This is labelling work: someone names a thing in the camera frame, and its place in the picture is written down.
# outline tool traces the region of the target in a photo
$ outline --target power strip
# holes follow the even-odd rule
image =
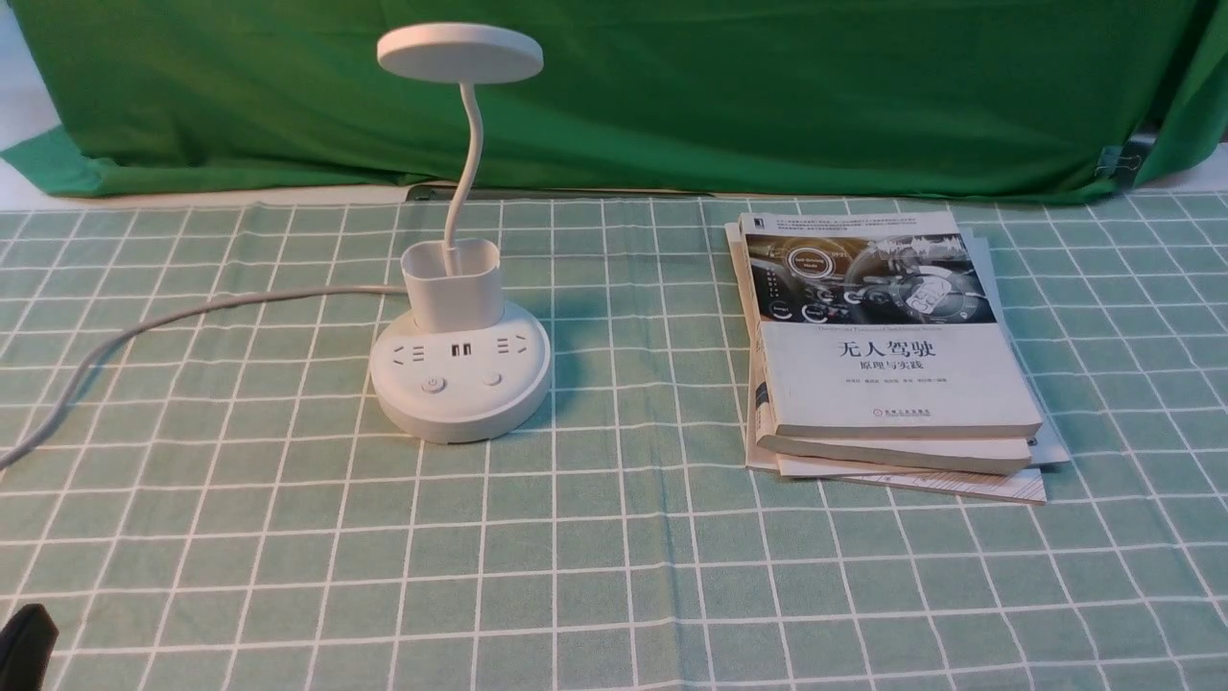
[[[503,302],[492,325],[424,331],[406,312],[371,350],[371,383],[388,420],[427,442],[458,444],[511,432],[550,389],[550,341],[523,307]]]

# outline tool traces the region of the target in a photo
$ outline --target green checkered tablecloth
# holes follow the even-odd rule
[[[955,205],[1077,461],[1047,507],[742,468],[721,223],[922,201],[474,203],[558,351],[523,430],[438,448],[365,384],[400,298],[140,336],[0,477],[0,611],[48,689],[1228,686],[1228,204]],[[0,214],[0,444],[99,339],[211,295],[395,282],[440,204]]]

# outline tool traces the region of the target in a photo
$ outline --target white cable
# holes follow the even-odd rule
[[[464,114],[469,117],[469,155],[464,160],[464,171],[460,180],[457,182],[456,194],[448,204],[448,217],[443,221],[443,268],[448,275],[458,271],[456,264],[456,230],[457,216],[460,215],[460,206],[469,198],[469,189],[473,187],[473,178],[478,174],[478,163],[481,161],[481,110],[478,109],[478,95],[473,91],[472,83],[460,85],[460,99],[464,102]]]
[[[146,330],[157,328],[160,325],[166,325],[171,322],[179,320],[188,317],[194,317],[196,314],[203,314],[205,312],[212,312],[216,309],[228,309],[231,307],[239,307],[242,304],[253,304],[258,302],[280,302],[282,299],[297,299],[300,297],[316,297],[318,295],[341,295],[341,293],[363,293],[363,295],[404,295],[404,285],[325,285],[321,287],[303,287],[298,290],[276,290],[273,292],[253,292],[248,295],[235,295],[233,297],[222,297],[219,299],[211,299],[203,304],[195,307],[188,307],[185,309],[179,309],[177,312],[171,312],[163,317],[154,317],[142,320],[135,325],[131,325],[115,335],[103,340],[96,347],[86,355],[77,366],[76,371],[72,373],[72,378],[69,379],[68,385],[64,388],[64,393],[52,406],[50,415],[47,420],[38,426],[38,430],[32,432],[28,437],[17,443],[16,447],[5,452],[0,457],[0,471],[7,469],[9,466],[16,464],[21,459],[29,455],[31,452],[37,449],[43,442],[55,434],[55,431],[64,422],[64,417],[68,415],[69,410],[76,403],[79,395],[85,393],[86,380],[93,372],[93,367],[107,357],[115,350],[126,342],[134,335],[145,333]]]

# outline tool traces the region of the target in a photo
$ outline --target power cord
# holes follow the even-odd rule
[[[114,351],[119,350],[124,342],[135,335],[140,335],[146,330],[151,330],[160,325],[166,325],[171,322],[179,319],[185,319],[188,317],[194,317],[196,314],[204,314],[208,312],[214,312],[217,309],[228,309],[231,307],[241,307],[243,304],[255,304],[260,302],[281,302],[285,299],[298,299],[301,297],[317,297],[321,295],[346,295],[346,293],[361,293],[361,295],[404,295],[404,285],[325,285],[321,287],[303,287],[298,290],[275,290],[273,292],[252,292],[248,295],[235,295],[232,297],[222,297],[219,299],[211,299],[204,304],[198,304],[195,307],[188,307],[185,309],[179,309],[177,312],[171,312],[169,314],[162,317],[155,317],[151,319],[142,320],[135,325],[131,325],[115,335],[103,340],[96,347],[86,355],[77,366],[76,371],[72,373],[72,378],[69,379],[68,385],[64,388],[64,393],[52,406],[50,415],[47,420],[38,426],[38,430],[32,432],[26,439],[17,443],[16,447],[5,452],[0,457],[0,471],[7,469],[9,466],[22,460],[31,452],[38,449],[48,438],[55,434],[64,419],[68,416],[69,410],[76,404],[79,398],[85,394],[88,389],[90,376],[93,372],[95,366],[102,363],[107,360]]]

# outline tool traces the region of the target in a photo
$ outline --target white desk lamp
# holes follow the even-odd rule
[[[506,28],[427,23],[386,33],[376,52],[395,75],[460,86],[469,155],[443,239],[418,242],[402,254],[411,309],[376,339],[371,382],[388,419],[420,439],[491,439],[519,427],[545,399],[550,340],[537,317],[503,299],[499,247],[456,239],[456,223],[481,158],[474,85],[534,76],[542,47]]]

